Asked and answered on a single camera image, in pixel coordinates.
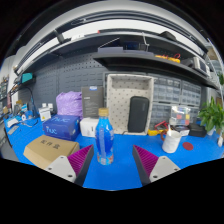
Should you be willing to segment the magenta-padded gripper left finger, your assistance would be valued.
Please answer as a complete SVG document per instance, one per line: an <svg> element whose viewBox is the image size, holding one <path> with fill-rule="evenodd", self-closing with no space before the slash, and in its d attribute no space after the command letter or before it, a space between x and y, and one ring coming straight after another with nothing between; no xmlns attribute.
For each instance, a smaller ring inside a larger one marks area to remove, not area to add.
<svg viewBox="0 0 224 224"><path fill-rule="evenodd" d="M93 155L94 146L86 146L68 157L59 156L46 168L46 171L82 186Z"/></svg>

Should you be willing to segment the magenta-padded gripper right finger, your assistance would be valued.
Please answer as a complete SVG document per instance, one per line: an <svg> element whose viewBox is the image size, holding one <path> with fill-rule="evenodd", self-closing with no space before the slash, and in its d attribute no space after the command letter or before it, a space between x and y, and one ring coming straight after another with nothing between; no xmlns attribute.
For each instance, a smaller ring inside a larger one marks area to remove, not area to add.
<svg viewBox="0 0 224 224"><path fill-rule="evenodd" d="M167 156L156 156L146 149L134 145L132 155L143 186L180 170Z"/></svg>

